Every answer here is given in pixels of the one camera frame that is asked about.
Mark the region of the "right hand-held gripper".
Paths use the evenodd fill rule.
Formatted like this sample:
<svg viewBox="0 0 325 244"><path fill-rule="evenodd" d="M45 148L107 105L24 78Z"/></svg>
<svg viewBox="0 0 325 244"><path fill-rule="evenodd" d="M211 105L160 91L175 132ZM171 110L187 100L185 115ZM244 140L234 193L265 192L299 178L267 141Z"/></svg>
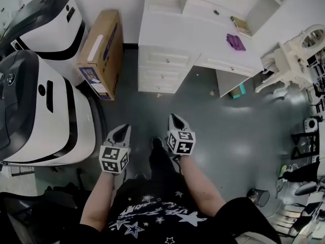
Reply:
<svg viewBox="0 0 325 244"><path fill-rule="evenodd" d="M189 123L182 117L171 113L168 122L167 146L175 155L190 156L196 144L196 135Z"/></svg>

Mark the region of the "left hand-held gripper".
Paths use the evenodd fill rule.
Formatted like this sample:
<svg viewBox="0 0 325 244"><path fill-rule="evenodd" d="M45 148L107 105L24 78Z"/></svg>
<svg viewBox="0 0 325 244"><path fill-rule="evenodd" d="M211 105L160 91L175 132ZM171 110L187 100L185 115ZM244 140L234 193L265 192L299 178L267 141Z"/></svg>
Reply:
<svg viewBox="0 0 325 244"><path fill-rule="evenodd" d="M100 148L99 162L103 172L121 174L129 163L132 127L129 124L111 130Z"/></svg>

